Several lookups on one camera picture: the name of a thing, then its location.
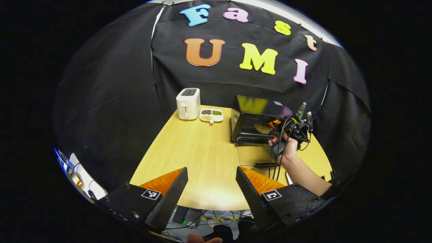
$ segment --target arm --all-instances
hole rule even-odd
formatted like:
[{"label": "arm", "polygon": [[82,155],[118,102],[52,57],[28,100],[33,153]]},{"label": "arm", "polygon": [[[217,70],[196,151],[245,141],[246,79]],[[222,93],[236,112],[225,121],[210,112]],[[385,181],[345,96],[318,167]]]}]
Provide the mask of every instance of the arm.
[{"label": "arm", "polygon": [[[287,140],[288,135],[284,133],[283,138]],[[269,145],[272,146],[276,142],[276,138],[269,140]],[[322,196],[332,184],[315,174],[298,156],[297,156],[297,140],[289,138],[283,153],[282,167],[286,170],[293,183],[300,184],[307,190],[318,196]]]}]

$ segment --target black toaster oven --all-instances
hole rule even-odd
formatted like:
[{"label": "black toaster oven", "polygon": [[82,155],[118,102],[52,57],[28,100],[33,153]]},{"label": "black toaster oven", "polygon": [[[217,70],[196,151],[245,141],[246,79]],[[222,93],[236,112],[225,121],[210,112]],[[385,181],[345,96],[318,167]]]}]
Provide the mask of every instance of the black toaster oven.
[{"label": "black toaster oven", "polygon": [[231,141],[237,144],[266,144],[273,137],[262,133],[268,123],[285,117],[292,117],[290,108],[278,101],[237,95],[231,110]]}]

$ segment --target hand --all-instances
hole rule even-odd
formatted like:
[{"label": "hand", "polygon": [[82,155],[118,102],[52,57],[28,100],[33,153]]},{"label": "hand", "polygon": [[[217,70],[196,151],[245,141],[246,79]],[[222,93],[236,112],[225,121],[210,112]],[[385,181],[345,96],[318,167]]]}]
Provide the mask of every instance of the hand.
[{"label": "hand", "polygon": [[221,238],[213,238],[204,242],[204,239],[197,234],[188,234],[186,243],[222,243]]},{"label": "hand", "polygon": [[[293,138],[288,138],[288,135],[286,133],[283,134],[283,139],[286,141],[288,139],[288,144],[286,145],[285,151],[283,153],[283,158],[282,158],[282,164],[287,163],[288,161],[297,158],[297,140],[293,139]],[[277,138],[274,138],[273,140],[269,140],[269,146],[272,146],[274,143],[276,143]]]}]

